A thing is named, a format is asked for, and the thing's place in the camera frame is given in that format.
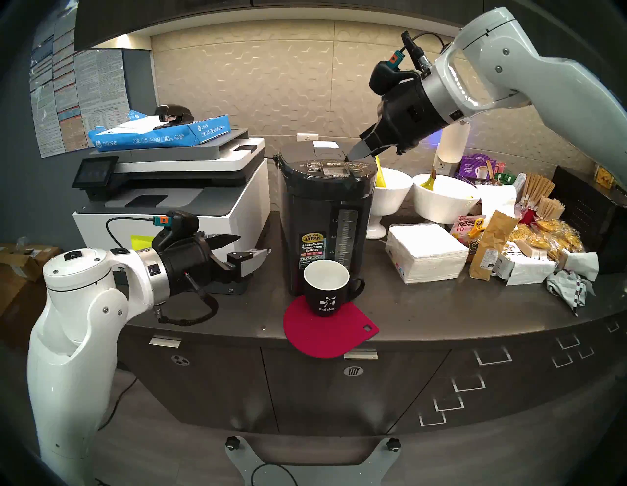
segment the white bowl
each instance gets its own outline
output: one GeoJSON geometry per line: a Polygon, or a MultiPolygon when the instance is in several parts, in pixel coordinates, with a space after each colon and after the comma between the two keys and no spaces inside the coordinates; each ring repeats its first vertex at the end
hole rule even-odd
{"type": "Polygon", "coordinates": [[[366,234],[369,240],[378,240],[386,235],[386,229],[381,225],[381,216],[398,211],[413,183],[411,177],[404,172],[387,167],[382,167],[381,170],[386,180],[386,187],[374,188],[366,234]]]}
{"type": "Polygon", "coordinates": [[[420,216],[435,223],[452,225],[459,216],[466,216],[481,196],[475,186],[453,177],[437,176],[433,190],[425,189],[429,174],[414,177],[414,208],[420,216]]]}

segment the stapler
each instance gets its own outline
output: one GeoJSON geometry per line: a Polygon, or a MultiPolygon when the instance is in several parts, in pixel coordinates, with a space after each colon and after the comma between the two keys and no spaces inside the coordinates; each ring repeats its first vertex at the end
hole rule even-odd
{"type": "Polygon", "coordinates": [[[189,111],[189,108],[182,107],[180,105],[159,105],[155,108],[155,115],[159,117],[160,122],[169,123],[154,127],[154,130],[194,123],[194,117],[189,111]]]}

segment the tiled backsplash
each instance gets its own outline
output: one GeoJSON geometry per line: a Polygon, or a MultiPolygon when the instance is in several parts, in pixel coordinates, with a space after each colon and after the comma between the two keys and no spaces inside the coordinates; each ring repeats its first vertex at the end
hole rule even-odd
{"type": "MultiPolygon", "coordinates": [[[[228,114],[232,125],[266,139],[269,156],[296,140],[297,132],[357,142],[377,118],[380,97],[368,87],[372,68],[402,45],[403,31],[345,21],[268,20],[160,34],[152,38],[159,100],[187,106],[196,119],[228,114]]],[[[431,61],[438,56],[435,37],[422,36],[419,44],[431,61]]],[[[481,98],[468,62],[459,56],[455,66],[481,98]]],[[[534,107],[494,110],[470,123],[466,153],[488,154],[512,173],[551,177],[556,165],[593,170],[590,159],[542,124],[534,107]]],[[[383,166],[414,176],[429,171],[435,149],[427,140],[402,157],[389,149],[380,158],[383,166]]]]}

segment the black mug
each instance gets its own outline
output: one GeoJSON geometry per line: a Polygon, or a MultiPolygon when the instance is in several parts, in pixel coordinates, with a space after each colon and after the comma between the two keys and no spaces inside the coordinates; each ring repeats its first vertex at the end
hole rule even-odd
{"type": "Polygon", "coordinates": [[[304,277],[307,304],[321,317],[335,314],[366,286],[363,278],[351,279],[346,267],[334,260],[313,261],[305,267],[304,277]]]}

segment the brown paper bag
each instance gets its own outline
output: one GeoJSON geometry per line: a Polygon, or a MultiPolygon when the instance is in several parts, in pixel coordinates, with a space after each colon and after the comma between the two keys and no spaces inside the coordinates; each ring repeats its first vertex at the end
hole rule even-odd
{"type": "Polygon", "coordinates": [[[517,224],[516,218],[494,211],[488,227],[485,228],[483,236],[479,240],[479,247],[470,264],[470,276],[472,278],[490,279],[494,264],[507,242],[507,237],[517,224]]]}

